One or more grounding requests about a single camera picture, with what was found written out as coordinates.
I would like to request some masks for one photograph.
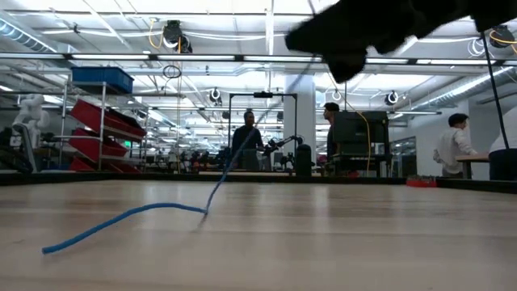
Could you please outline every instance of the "white robot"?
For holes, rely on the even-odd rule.
[[[50,125],[50,116],[48,115],[48,112],[43,110],[41,107],[44,101],[45,99],[43,95],[28,95],[26,99],[20,102],[19,114],[16,116],[15,122],[13,122],[14,129],[18,128],[20,125],[24,125],[27,128],[32,149],[36,149],[40,146],[41,129],[47,128]],[[22,137],[16,130],[13,132],[14,135],[11,138],[11,145],[20,146]]]

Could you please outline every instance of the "person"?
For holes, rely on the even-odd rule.
[[[502,139],[502,133],[490,147],[490,179],[500,181],[517,180],[517,107],[512,108],[502,117],[505,125],[508,147]]]
[[[325,117],[325,120],[329,121],[330,124],[329,133],[326,136],[326,160],[330,161],[330,158],[338,152],[338,146],[336,145],[333,139],[333,131],[334,114],[339,112],[339,105],[337,105],[334,102],[329,102],[325,103],[323,107],[325,108],[325,111],[323,112],[323,117]]]
[[[463,113],[452,114],[448,120],[449,129],[445,130],[438,139],[433,159],[442,164],[443,177],[463,178],[461,164],[456,161],[456,156],[477,154],[464,132],[468,118],[469,116]]]
[[[264,144],[262,142],[262,136],[260,131],[256,129],[253,124],[255,123],[255,116],[253,112],[248,111],[244,113],[244,125],[236,129],[233,133],[232,140],[232,157],[237,154],[237,151],[242,146],[242,143],[250,135],[251,131],[253,135],[250,137],[248,142],[244,145],[243,150],[263,150]],[[237,158],[237,167],[242,168],[242,153]]]

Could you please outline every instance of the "table surface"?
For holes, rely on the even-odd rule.
[[[457,156],[458,162],[488,162],[488,153]]]
[[[214,183],[0,188],[0,290],[516,290],[517,196],[384,185]]]

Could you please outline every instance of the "white pillar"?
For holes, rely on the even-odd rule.
[[[298,79],[298,75],[285,76],[284,88],[290,88]],[[290,92],[298,94],[298,117],[296,133],[302,136],[304,143],[312,150],[312,161],[316,162],[316,86],[313,75],[303,75]],[[294,98],[284,97],[284,138],[294,134],[295,101]],[[285,145],[284,155],[295,153],[295,142]]]

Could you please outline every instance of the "black hair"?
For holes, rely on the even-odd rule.
[[[328,102],[323,105],[323,107],[330,112],[338,112],[339,111],[339,105],[334,102]]]
[[[456,124],[464,123],[468,118],[469,116],[464,113],[454,113],[449,117],[449,126],[454,127]]]
[[[252,111],[244,112],[244,119],[245,119],[245,120],[248,118],[248,115],[249,115],[250,113],[251,113],[251,114],[253,114],[253,112],[252,112]]]

